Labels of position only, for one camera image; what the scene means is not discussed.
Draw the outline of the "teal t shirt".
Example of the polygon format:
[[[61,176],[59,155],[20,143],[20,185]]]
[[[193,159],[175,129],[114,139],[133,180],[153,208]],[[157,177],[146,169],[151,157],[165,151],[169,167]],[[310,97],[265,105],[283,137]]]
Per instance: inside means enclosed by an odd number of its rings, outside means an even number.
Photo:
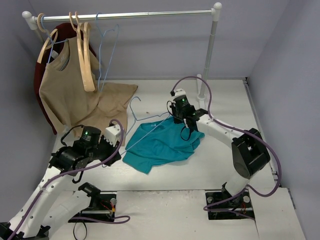
[[[174,123],[172,117],[142,123],[126,144],[122,161],[149,174],[152,167],[187,160],[204,137],[202,132],[190,132],[184,124]]]

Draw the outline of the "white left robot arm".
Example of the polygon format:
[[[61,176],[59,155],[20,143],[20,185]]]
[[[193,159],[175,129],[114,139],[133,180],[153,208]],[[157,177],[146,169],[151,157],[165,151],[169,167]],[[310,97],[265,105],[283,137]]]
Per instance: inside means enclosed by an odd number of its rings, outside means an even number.
[[[64,144],[52,153],[51,160],[38,187],[20,211],[0,224],[3,240],[48,240],[62,225],[82,210],[94,210],[100,204],[100,189],[85,182],[65,202],[55,209],[52,205],[76,175],[90,170],[90,163],[112,165],[121,156],[124,139],[120,124],[110,124],[104,133],[92,126],[82,128],[81,137],[73,145]]]

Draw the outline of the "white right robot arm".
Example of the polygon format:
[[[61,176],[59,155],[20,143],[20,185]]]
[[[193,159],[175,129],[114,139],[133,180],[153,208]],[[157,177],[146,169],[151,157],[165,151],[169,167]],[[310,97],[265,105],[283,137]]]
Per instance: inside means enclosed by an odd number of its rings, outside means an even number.
[[[261,139],[261,134],[251,128],[249,134],[233,130],[224,123],[219,124],[211,119],[207,110],[195,109],[186,95],[173,98],[170,104],[175,123],[183,123],[189,131],[200,132],[211,136],[231,149],[232,164],[235,173],[221,188],[221,200],[227,206],[233,206],[239,201],[241,192],[251,178],[262,170],[271,157]]]

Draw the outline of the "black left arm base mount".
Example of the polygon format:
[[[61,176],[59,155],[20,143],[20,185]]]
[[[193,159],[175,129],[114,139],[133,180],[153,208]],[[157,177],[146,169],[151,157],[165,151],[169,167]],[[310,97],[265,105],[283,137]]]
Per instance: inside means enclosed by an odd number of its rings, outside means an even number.
[[[117,202],[116,192],[101,192],[99,198],[92,201],[89,207],[75,214],[68,222],[76,223],[74,218],[90,218],[104,222],[114,222],[115,213],[113,212],[113,205]]]

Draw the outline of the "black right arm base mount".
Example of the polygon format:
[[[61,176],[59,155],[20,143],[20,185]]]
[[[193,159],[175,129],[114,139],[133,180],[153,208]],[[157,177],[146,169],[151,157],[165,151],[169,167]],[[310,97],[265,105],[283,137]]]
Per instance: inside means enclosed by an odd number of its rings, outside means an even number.
[[[204,211],[210,221],[218,220],[255,220],[255,213],[249,191],[245,188],[235,196],[231,196],[225,189],[207,191]]]

